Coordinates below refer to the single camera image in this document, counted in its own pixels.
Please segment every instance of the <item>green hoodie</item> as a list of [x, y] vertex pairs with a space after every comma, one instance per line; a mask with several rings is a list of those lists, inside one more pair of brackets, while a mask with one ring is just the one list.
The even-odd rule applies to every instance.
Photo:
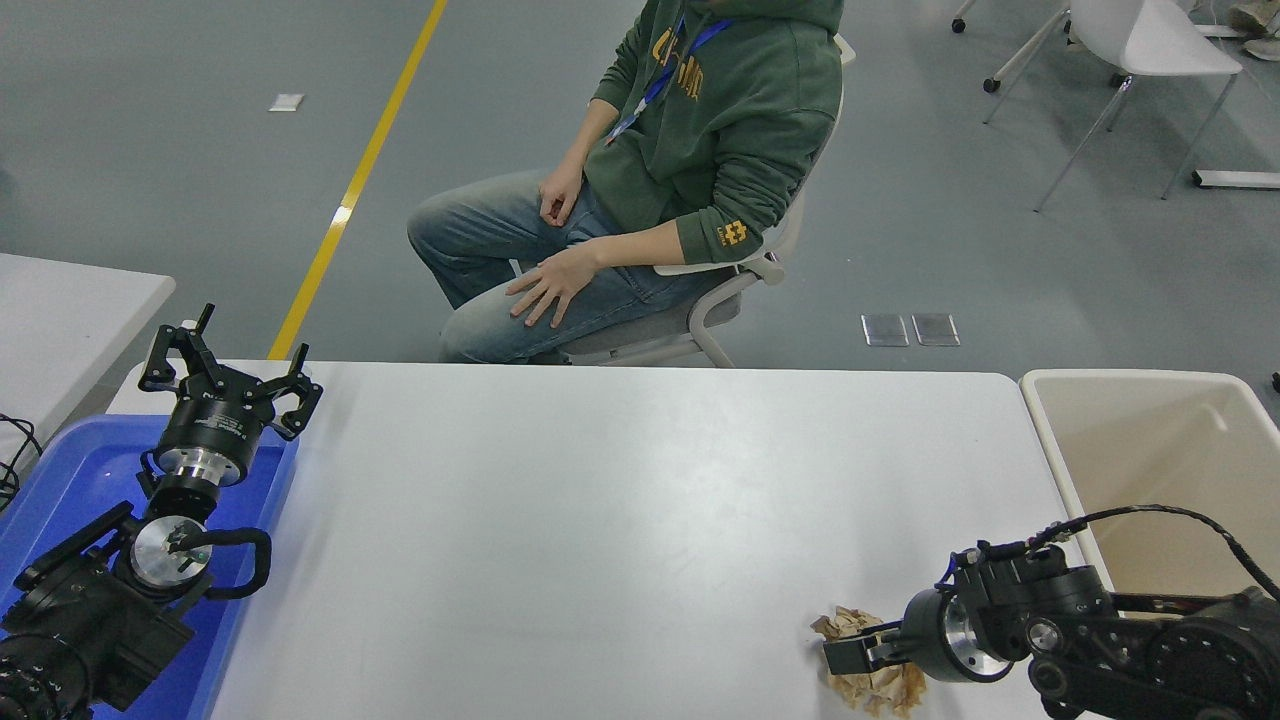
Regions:
[[[630, 117], [660, 74], [681, 15], [678, 67], [662, 96], [586, 160], [600, 204], [636, 232], [675, 219], [685, 263], [760, 247], [826, 142], [840, 104], [832, 35], [844, 0], [648, 0], [595, 97]], [[689, 59], [699, 33], [732, 19]]]

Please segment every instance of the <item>yellow floor line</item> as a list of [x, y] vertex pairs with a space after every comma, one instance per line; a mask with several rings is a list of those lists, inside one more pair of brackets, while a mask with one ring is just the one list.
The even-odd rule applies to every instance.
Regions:
[[365, 155], [360, 159], [360, 165], [356, 167], [356, 174], [352, 176], [351, 183], [347, 186], [347, 192], [342, 196], [342, 204], [338, 205], [338, 210], [333, 214], [329, 231], [324, 233], [320, 250], [316, 251], [315, 259], [311, 260], [311, 268], [307, 269], [307, 274], [302, 279], [302, 287], [298, 288], [298, 293], [293, 297], [289, 314], [284, 316], [284, 324], [280, 325], [280, 332], [275, 336], [275, 342], [271, 343], [271, 351], [266, 356], [268, 360], [284, 360], [288, 356], [293, 341], [298, 336], [298, 329], [302, 327], [302, 320], [306, 319], [307, 310], [311, 309], [311, 301], [315, 300], [316, 290], [320, 288], [320, 281], [324, 279], [324, 274], [329, 269], [329, 261], [333, 260], [333, 254], [338, 250], [338, 241], [342, 240], [342, 233], [347, 229], [347, 220], [351, 219], [351, 214], [356, 210], [356, 202], [360, 201], [360, 193], [365, 190], [369, 173], [372, 172], [379, 152], [383, 151], [383, 142], [387, 141], [387, 135], [390, 133], [392, 126], [396, 123], [396, 115], [399, 113], [401, 102], [404, 101], [404, 94], [408, 92], [408, 86], [413, 83], [413, 74], [417, 73], [417, 65], [422, 60], [422, 54], [426, 53], [428, 44], [431, 42], [431, 36], [435, 35], [435, 26], [439, 24], [440, 15], [444, 13], [447, 4], [448, 0], [435, 0], [435, 6], [431, 8], [431, 14], [426, 18], [426, 24], [422, 26], [421, 35], [417, 36], [413, 51], [410, 53], [408, 60], [404, 61], [404, 69], [401, 70], [401, 77], [396, 82], [396, 90], [392, 91], [390, 99], [387, 100], [387, 106], [383, 108], [383, 117], [378, 120], [374, 136], [369, 138]]

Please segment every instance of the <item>man's right hand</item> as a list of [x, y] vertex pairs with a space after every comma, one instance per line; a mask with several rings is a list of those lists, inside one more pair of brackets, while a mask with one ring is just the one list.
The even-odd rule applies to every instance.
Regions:
[[571, 161], [561, 163], [538, 186], [538, 195], [541, 197], [539, 215], [553, 228], [564, 227], [581, 191], [582, 167]]

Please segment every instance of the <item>man's left hand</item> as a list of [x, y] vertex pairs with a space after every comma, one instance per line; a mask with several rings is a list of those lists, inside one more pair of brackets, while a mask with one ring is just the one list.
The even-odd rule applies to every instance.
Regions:
[[531, 328], [547, 313], [552, 302], [556, 302], [552, 327], [558, 328], [573, 296], [591, 282], [595, 273], [604, 269], [588, 245], [589, 242], [561, 250], [508, 284], [507, 295], [526, 291], [525, 296], [511, 309], [511, 316], [518, 318], [525, 310], [532, 307], [534, 310], [525, 319], [525, 325]]

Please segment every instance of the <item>brown paper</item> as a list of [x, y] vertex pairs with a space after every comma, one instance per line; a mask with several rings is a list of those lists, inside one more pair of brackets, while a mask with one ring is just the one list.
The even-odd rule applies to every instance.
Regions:
[[[883, 623], [861, 610], [836, 606], [835, 619], [823, 615], [809, 626], [828, 641], [837, 641], [851, 638], [867, 628]], [[911, 716], [911, 708], [920, 705], [920, 696], [924, 694], [924, 673], [908, 662], [877, 670], [870, 675], [828, 674], [827, 684], [854, 710], [863, 708], [873, 717], [879, 717], [883, 710], [888, 710], [906, 720]]]

